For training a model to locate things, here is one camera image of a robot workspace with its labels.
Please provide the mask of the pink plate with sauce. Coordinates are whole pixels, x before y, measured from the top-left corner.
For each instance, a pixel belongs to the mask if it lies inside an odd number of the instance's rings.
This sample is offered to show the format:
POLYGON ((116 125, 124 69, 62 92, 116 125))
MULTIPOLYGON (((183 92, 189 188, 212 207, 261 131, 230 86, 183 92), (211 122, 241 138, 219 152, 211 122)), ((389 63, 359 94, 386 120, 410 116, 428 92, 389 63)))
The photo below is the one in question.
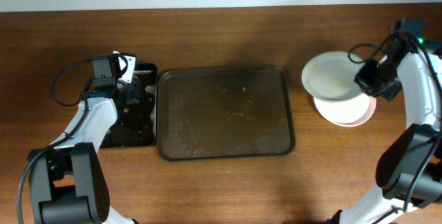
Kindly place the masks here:
POLYGON ((366 123, 376 110, 376 98, 361 94, 350 100, 324 101, 314 98, 314 105, 324 119, 341 127, 366 123))

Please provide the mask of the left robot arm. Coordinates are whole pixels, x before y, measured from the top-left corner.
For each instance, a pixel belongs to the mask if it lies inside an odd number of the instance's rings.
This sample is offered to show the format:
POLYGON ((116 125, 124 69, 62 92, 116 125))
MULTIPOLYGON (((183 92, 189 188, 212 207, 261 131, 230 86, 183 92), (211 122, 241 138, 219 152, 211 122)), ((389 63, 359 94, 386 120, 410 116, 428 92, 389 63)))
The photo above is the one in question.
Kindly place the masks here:
POLYGON ((32 150, 17 193, 17 218, 23 222, 22 194, 29 183, 36 223, 135 223, 111 207, 97 157, 118 119, 118 97, 133 80, 136 56, 113 52, 91 58, 94 76, 76 101, 78 110, 47 147, 32 150))

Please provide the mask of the pale blue plate with sauce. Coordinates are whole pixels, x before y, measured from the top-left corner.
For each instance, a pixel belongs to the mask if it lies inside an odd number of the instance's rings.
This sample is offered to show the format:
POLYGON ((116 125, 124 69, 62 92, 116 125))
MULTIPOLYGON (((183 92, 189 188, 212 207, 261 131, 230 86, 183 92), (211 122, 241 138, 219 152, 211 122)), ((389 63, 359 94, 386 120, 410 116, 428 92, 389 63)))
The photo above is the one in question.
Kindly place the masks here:
POLYGON ((344 51, 330 51, 309 60, 301 73, 305 90, 324 101, 344 101, 362 92, 354 78, 362 64, 351 62, 344 51))

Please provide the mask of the black rectangular tray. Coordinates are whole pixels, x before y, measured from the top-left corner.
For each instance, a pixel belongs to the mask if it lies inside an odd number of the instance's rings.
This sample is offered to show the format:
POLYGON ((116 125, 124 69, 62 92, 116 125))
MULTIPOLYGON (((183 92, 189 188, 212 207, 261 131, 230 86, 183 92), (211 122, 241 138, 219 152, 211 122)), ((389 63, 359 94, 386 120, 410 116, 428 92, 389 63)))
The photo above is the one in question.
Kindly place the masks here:
POLYGON ((117 84, 117 121, 110 127, 102 149, 149 147, 156 143, 157 66, 138 64, 130 83, 117 84))

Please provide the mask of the brown serving tray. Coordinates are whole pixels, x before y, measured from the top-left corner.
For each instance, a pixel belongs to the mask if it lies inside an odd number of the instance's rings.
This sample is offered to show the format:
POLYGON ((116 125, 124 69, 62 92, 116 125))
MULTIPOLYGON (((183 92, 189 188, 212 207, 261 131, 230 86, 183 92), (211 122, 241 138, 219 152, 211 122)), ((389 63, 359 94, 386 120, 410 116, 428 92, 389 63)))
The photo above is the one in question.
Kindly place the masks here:
POLYGON ((285 156, 296 146, 286 76, 274 65, 163 73, 156 128, 171 162, 285 156))

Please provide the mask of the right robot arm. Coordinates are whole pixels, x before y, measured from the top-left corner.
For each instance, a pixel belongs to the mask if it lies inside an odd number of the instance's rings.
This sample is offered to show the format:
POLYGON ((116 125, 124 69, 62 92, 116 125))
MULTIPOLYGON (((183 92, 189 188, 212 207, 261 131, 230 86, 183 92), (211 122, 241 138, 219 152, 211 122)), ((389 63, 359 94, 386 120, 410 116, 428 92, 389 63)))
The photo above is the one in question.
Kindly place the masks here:
POLYGON ((394 22, 354 81, 368 96, 393 100, 402 92, 407 127, 383 153, 376 186, 329 223, 391 223, 403 214, 441 203, 441 43, 422 36, 421 21, 394 22))

